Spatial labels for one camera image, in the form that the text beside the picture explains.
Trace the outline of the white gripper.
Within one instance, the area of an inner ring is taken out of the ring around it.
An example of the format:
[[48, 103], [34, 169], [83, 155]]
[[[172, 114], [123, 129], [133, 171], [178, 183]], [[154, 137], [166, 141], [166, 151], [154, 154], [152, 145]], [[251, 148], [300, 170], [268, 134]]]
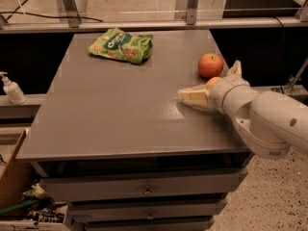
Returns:
[[202, 108], [208, 107], [211, 101], [213, 107], [223, 114], [223, 101], [226, 95], [234, 88], [249, 87], [249, 83], [242, 78], [242, 63], [239, 60], [236, 60], [229, 68], [227, 75], [214, 82], [210, 91], [205, 84], [179, 90], [180, 101], [192, 107]]

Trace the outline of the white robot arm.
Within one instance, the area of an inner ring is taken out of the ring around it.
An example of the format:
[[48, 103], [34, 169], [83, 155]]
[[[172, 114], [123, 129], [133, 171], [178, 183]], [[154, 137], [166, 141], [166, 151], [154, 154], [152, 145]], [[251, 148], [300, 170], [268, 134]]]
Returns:
[[223, 78], [178, 91], [182, 103], [200, 111], [214, 108], [230, 118], [244, 144], [257, 156], [280, 159], [292, 147], [308, 153], [308, 107], [273, 90], [257, 91], [234, 62]]

